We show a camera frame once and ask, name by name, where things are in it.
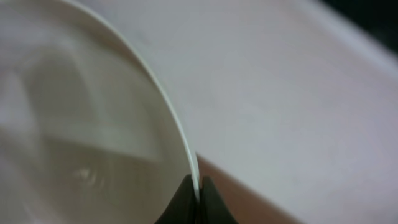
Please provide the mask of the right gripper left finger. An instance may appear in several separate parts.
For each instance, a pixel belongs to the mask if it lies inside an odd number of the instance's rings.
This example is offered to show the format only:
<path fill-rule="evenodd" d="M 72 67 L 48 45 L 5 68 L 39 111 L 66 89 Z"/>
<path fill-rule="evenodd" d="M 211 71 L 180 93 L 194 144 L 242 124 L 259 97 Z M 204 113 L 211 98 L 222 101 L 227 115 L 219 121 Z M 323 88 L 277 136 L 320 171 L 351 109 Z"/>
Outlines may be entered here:
<path fill-rule="evenodd" d="M 197 198 L 191 175 L 186 175 L 155 224 L 195 224 Z"/>

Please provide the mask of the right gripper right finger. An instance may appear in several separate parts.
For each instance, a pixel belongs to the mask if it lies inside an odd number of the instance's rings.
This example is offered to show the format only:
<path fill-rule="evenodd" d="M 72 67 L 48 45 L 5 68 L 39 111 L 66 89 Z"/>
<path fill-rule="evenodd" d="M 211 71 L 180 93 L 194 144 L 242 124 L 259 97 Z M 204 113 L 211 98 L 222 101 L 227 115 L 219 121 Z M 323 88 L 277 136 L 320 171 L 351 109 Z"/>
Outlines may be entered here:
<path fill-rule="evenodd" d="M 200 190 L 201 224 L 238 224 L 218 192 L 213 180 L 204 176 Z"/>

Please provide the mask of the white plate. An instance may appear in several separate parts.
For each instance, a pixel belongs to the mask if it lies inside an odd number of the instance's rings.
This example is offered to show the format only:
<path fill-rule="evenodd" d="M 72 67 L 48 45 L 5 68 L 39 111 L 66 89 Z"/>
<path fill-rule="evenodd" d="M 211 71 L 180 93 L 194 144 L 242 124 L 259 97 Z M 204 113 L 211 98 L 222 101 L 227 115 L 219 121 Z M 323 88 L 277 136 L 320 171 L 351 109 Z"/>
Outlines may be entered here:
<path fill-rule="evenodd" d="M 198 166 L 159 81 L 76 1 L 1 2 L 1 222 L 155 223 Z"/>

